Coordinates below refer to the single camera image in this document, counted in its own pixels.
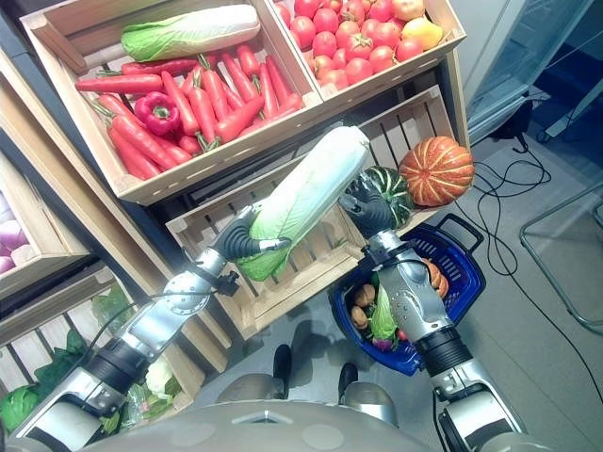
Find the wooden crate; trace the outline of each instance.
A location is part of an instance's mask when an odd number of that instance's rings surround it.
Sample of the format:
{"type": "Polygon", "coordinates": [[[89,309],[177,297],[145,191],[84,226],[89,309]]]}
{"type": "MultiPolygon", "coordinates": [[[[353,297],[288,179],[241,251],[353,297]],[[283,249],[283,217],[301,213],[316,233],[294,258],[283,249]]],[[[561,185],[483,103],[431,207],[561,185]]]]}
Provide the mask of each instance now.
{"type": "MultiPolygon", "coordinates": [[[[463,26],[456,17],[448,0],[424,0],[427,17],[433,23],[440,25],[444,29],[444,38],[442,41],[436,47],[419,56],[415,56],[414,58],[397,64],[388,70],[376,73],[351,87],[337,91],[333,85],[325,87],[320,86],[303,58],[303,52],[295,41],[293,41],[293,37],[283,22],[283,19],[281,19],[277,8],[273,3],[269,3],[271,5],[271,12],[278,22],[281,32],[288,38],[288,44],[291,47],[291,51],[295,53],[298,63],[308,72],[308,76],[315,84],[316,90],[320,92],[321,97],[325,101],[325,104],[322,105],[321,108],[327,110],[337,111],[343,108],[349,108],[352,105],[357,105],[378,92],[399,85],[403,81],[408,80],[419,73],[424,73],[446,58],[447,54],[452,52],[452,50],[466,37],[463,26]]],[[[291,11],[291,17],[294,17],[294,0],[285,0],[285,4],[289,11],[291,11]]]]}
{"type": "MultiPolygon", "coordinates": [[[[106,266],[94,266],[76,282],[0,322],[0,392],[35,382],[34,370],[51,362],[54,347],[65,348],[70,328],[75,327],[90,342],[101,328],[92,313],[91,299],[115,283],[122,285],[106,266]]],[[[109,338],[105,331],[97,345],[101,347],[109,338]]],[[[174,399],[172,412],[177,412],[194,400],[205,373],[176,345],[169,346],[163,356],[183,389],[174,399]]]]}
{"type": "Polygon", "coordinates": [[[16,267],[0,274],[0,299],[28,287],[88,254],[48,209],[36,190],[0,153],[0,191],[21,224],[29,245],[13,253],[16,267]]]}
{"type": "MultiPolygon", "coordinates": [[[[258,55],[273,55],[290,86],[303,98],[305,108],[262,130],[236,139],[212,153],[200,155],[148,181],[128,174],[106,136],[102,119],[90,108],[73,83],[93,77],[107,63],[112,69],[124,57],[120,37],[128,24],[165,19],[199,8],[241,3],[235,0],[70,0],[22,18],[28,37],[50,75],[59,96],[86,140],[113,192],[121,199],[151,204],[239,163],[300,130],[326,119],[312,109],[321,102],[315,85],[298,64],[286,37],[280,32],[267,0],[249,0],[262,28],[254,39],[258,55]]],[[[88,98],[95,97],[85,93],[88,98]]]]}
{"type": "MultiPolygon", "coordinates": [[[[360,128],[370,139],[366,168],[376,164],[397,168],[401,158],[421,140],[436,135],[453,137],[437,86],[366,121],[360,128]]],[[[301,158],[294,158],[280,168],[200,205],[166,226],[181,246],[192,255],[198,254],[239,209],[267,197],[301,158]]],[[[410,224],[399,233],[414,228],[436,211],[436,208],[417,210],[410,224]]],[[[362,257],[360,249],[365,243],[347,215],[336,206],[292,251],[282,274],[264,282],[251,282],[241,277],[241,287],[234,297],[218,296],[218,299],[242,336],[249,338],[353,269],[362,257]]]]}

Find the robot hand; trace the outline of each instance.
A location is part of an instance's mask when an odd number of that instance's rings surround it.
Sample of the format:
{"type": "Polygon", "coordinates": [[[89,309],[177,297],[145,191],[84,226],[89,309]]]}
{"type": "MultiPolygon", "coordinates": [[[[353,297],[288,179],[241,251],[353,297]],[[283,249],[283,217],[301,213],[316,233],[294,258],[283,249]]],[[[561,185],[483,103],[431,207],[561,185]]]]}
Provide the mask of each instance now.
{"type": "Polygon", "coordinates": [[[362,173],[352,181],[338,201],[367,240],[381,231],[395,228],[389,205],[375,185],[362,173]]]}
{"type": "Polygon", "coordinates": [[[253,219],[260,210],[259,204],[248,205],[224,228],[211,245],[224,259],[234,261],[254,254],[282,250],[291,245],[288,238],[257,240],[249,236],[253,219]]]}

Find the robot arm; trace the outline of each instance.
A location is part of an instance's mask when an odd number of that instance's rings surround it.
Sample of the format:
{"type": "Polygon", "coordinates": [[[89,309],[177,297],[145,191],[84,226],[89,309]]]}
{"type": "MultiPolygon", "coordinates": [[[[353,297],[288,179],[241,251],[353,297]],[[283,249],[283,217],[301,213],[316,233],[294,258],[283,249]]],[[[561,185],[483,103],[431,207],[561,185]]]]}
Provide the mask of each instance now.
{"type": "Polygon", "coordinates": [[[23,447],[16,450],[70,452],[99,439],[99,418],[120,409],[130,386],[144,377],[184,323],[206,306],[214,291],[228,296],[236,292],[238,275],[221,275],[227,262],[290,245],[286,238],[250,238],[256,212],[256,206],[244,208],[188,270],[167,283],[160,297],[58,385],[12,433],[9,445],[23,447]],[[37,444],[33,449],[32,442],[37,444]]]}
{"type": "Polygon", "coordinates": [[[389,206],[362,177],[340,198],[367,239],[366,258],[379,275],[391,313],[448,404],[439,415],[451,451],[482,450],[491,439],[525,429],[481,364],[463,343],[432,288],[427,266],[390,229],[389,206]]]}

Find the basket handle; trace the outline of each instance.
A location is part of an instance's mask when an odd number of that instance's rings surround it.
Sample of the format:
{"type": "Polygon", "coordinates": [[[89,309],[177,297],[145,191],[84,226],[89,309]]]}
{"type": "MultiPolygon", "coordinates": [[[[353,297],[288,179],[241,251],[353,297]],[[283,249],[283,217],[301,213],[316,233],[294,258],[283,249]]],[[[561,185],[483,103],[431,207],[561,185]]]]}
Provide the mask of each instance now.
{"type": "Polygon", "coordinates": [[[471,248],[469,248],[467,250],[467,252],[469,254],[472,254],[473,251],[476,250],[476,248],[480,245],[481,242],[483,242],[483,235],[481,234],[480,231],[478,231],[472,224],[470,224],[468,221],[464,220],[463,218],[459,217],[458,215],[454,215],[454,214],[446,214],[445,217],[443,217],[439,223],[437,223],[437,225],[435,226],[436,229],[441,229],[442,225],[444,223],[446,223],[448,220],[454,221],[456,224],[458,224],[459,226],[463,226],[463,228],[465,228],[468,232],[471,233],[471,235],[473,235],[476,239],[476,242],[473,244],[473,246],[471,248]]]}

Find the orange pumpkin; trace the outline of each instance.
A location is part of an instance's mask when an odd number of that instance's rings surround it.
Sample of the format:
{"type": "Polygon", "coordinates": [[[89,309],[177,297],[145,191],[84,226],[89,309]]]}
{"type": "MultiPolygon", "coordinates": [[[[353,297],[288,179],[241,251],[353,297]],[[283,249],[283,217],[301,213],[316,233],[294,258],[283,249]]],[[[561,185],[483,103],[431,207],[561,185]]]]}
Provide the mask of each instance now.
{"type": "Polygon", "coordinates": [[[413,201],[434,207],[448,204],[467,191],[475,168],[471,152],[450,137],[432,137],[418,143],[399,165],[408,180],[413,201]]]}

